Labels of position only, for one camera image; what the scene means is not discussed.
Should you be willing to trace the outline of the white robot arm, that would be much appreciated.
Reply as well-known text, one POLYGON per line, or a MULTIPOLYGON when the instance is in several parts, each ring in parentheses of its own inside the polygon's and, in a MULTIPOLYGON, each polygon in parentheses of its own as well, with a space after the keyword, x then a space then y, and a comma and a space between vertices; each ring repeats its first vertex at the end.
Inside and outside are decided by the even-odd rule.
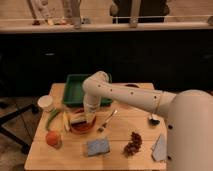
POLYGON ((178 94, 115 85, 98 71, 82 84, 84 110, 109 98, 157 114, 167 122, 167 171, 213 171, 213 96, 201 90, 178 94))

